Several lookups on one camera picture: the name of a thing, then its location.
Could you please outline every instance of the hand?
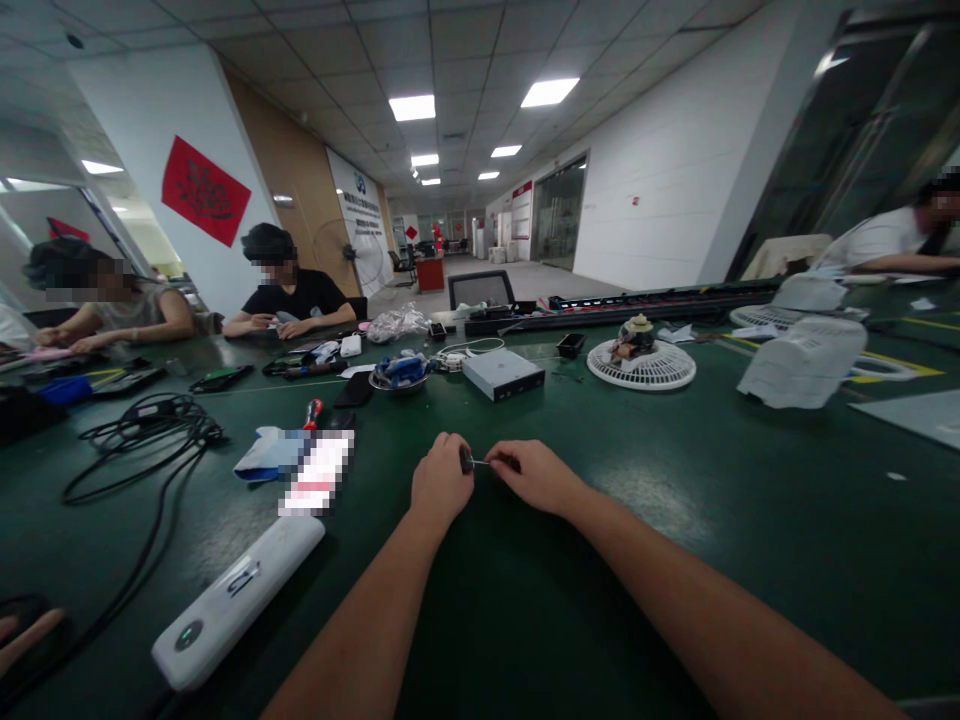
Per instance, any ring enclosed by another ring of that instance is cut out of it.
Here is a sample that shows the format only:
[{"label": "hand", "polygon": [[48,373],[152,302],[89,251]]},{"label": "hand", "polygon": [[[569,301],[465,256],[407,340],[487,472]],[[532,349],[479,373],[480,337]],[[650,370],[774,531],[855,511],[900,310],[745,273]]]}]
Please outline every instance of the hand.
[{"label": "hand", "polygon": [[267,330],[270,327],[270,323],[276,321],[276,317],[270,313],[257,313],[248,320],[250,323],[251,330]]},{"label": "hand", "polygon": [[456,433],[440,433],[413,472],[410,512],[443,533],[473,494],[473,473],[464,475],[460,467],[464,446],[470,448]]},{"label": "hand", "polygon": [[296,322],[284,323],[280,326],[278,332],[280,333],[281,340],[289,340],[290,338],[303,335],[315,327],[316,324],[313,322],[313,318],[310,318],[309,320],[297,320]]},{"label": "hand", "polygon": [[[515,460],[520,472],[501,458]],[[539,440],[498,442],[485,459],[527,505],[553,515],[563,517],[588,489],[583,480]]]},{"label": "hand", "polygon": [[100,333],[99,335],[91,335],[90,337],[81,338],[77,340],[73,345],[70,346],[70,350],[73,351],[74,355],[87,355],[90,353],[95,353],[98,350],[102,350],[115,343],[119,338],[113,333]]}]

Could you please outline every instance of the man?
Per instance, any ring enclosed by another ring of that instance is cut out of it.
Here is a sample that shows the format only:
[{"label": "man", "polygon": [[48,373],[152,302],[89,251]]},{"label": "man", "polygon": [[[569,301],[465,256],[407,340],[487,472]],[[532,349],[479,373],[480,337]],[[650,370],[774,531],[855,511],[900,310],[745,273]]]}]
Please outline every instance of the man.
[{"label": "man", "polygon": [[837,238],[815,264],[836,273],[960,271],[960,258],[940,257],[953,224],[960,219],[960,172],[920,188],[912,206],[860,223]]},{"label": "man", "polygon": [[258,287],[243,310],[223,327],[227,337],[266,330],[279,322],[280,338],[289,340],[315,328],[357,319],[329,275],[299,267],[297,248],[286,230],[260,223],[241,242],[244,256],[263,267],[269,282]]},{"label": "man", "polygon": [[[473,473],[460,466],[465,445],[459,435],[437,437],[413,473],[410,510],[263,718],[393,717],[430,566],[473,493]],[[905,717],[830,651],[590,488],[542,443],[500,442],[486,459],[524,502],[593,545],[723,720]],[[455,642],[456,628],[450,635]]]}]

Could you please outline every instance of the doorway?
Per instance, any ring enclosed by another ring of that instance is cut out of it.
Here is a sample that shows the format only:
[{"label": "doorway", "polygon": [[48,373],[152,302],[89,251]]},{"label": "doorway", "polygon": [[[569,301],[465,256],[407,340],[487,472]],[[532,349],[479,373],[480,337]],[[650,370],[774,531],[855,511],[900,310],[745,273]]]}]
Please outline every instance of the doorway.
[{"label": "doorway", "polygon": [[586,172],[584,156],[537,182],[533,194],[536,225],[532,259],[573,271]]}]

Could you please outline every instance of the white charger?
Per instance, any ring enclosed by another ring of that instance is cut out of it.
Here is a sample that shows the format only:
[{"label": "white charger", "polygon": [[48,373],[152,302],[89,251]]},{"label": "white charger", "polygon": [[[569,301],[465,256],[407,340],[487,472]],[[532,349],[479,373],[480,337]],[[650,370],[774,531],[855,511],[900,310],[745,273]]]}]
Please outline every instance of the white charger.
[{"label": "white charger", "polygon": [[281,517],[163,631],[151,654],[173,690],[206,682],[325,532],[315,517]]}]

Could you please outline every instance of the plastic bag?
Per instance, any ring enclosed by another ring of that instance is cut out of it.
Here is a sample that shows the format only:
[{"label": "plastic bag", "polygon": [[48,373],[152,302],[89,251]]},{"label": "plastic bag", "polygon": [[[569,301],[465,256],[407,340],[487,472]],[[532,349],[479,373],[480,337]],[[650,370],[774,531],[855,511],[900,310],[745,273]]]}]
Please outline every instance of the plastic bag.
[{"label": "plastic bag", "polygon": [[430,321],[417,310],[416,303],[405,303],[399,310],[380,313],[367,328],[367,339],[377,345],[396,340],[402,335],[426,335]]}]

